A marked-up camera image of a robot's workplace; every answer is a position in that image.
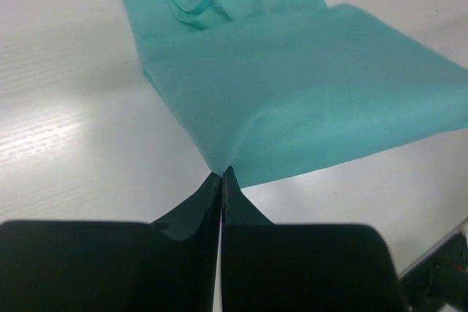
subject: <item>green cloth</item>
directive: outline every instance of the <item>green cloth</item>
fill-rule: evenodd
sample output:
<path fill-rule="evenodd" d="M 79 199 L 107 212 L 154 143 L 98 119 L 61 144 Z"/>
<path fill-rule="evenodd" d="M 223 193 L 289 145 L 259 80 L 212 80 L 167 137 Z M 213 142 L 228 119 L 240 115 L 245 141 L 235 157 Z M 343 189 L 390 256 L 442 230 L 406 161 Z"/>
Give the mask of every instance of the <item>green cloth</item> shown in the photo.
<path fill-rule="evenodd" d="M 242 186 L 468 127 L 468 71 L 354 6 L 124 3 L 146 77 Z"/>

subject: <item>white table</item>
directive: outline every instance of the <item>white table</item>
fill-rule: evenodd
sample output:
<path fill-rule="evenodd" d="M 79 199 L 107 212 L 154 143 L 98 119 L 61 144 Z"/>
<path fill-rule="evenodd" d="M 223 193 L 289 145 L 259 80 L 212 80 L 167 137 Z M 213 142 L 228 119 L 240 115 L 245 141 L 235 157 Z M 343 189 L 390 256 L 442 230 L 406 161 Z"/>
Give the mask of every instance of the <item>white table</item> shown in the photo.
<path fill-rule="evenodd" d="M 467 0 L 348 1 L 468 66 Z M 0 0 L 0 221 L 151 221 L 208 174 L 140 73 L 121 0 Z M 468 216 L 468 130 L 245 189 L 276 222 L 363 222 L 403 270 Z"/>

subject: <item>white surface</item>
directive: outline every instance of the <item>white surface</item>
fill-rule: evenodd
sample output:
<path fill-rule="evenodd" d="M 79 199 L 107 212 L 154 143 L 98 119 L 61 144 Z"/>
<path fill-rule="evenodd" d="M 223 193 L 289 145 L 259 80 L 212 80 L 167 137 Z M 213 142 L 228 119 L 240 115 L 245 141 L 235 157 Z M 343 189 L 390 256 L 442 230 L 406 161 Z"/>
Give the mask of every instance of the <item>white surface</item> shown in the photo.
<path fill-rule="evenodd" d="M 467 0 L 357 4 L 468 66 Z M 120 0 L 0 0 L 0 221 L 150 221 L 208 174 L 140 73 Z M 246 189 L 277 222 L 363 222 L 405 268 L 468 216 L 468 131 Z"/>

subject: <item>black machine part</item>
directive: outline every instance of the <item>black machine part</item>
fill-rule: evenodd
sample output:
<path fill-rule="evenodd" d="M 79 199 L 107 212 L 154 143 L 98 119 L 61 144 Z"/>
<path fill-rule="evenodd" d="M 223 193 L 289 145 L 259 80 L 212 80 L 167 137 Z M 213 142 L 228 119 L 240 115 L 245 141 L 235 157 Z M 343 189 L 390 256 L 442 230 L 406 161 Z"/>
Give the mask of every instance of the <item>black machine part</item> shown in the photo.
<path fill-rule="evenodd" d="M 467 238 L 459 226 L 401 277 L 412 310 L 433 312 L 447 304 L 468 311 L 467 270 Z"/>
<path fill-rule="evenodd" d="M 421 265 L 399 281 L 369 226 L 273 224 L 230 168 L 150 224 L 1 225 L 0 309 L 211 311 L 220 230 L 225 312 L 408 311 L 421 284 L 447 302 L 465 291 L 447 291 L 453 277 L 444 270 L 430 275 L 428 289 Z"/>

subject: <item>folded fabric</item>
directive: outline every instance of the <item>folded fabric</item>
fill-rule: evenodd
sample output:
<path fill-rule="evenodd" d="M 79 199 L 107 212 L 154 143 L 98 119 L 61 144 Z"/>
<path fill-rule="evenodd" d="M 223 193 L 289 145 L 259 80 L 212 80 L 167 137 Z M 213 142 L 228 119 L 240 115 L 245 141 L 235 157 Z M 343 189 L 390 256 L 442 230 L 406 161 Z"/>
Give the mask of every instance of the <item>folded fabric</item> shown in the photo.
<path fill-rule="evenodd" d="M 468 71 L 351 5 L 124 3 L 147 78 L 242 186 L 468 126 Z"/>

